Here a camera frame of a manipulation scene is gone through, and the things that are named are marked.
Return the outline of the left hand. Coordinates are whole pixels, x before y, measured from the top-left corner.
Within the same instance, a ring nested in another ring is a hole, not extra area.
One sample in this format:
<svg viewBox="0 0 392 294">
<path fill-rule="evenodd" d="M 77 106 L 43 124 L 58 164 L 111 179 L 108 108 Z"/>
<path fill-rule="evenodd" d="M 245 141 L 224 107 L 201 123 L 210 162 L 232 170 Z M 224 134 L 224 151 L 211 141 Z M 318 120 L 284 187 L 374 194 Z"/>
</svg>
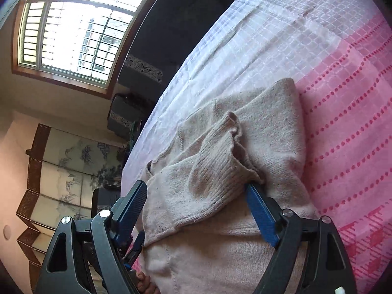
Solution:
<svg viewBox="0 0 392 294">
<path fill-rule="evenodd" d="M 160 294 L 158 286 L 151 280 L 151 277 L 143 272 L 137 272 L 137 289 L 141 294 Z"/>
</svg>

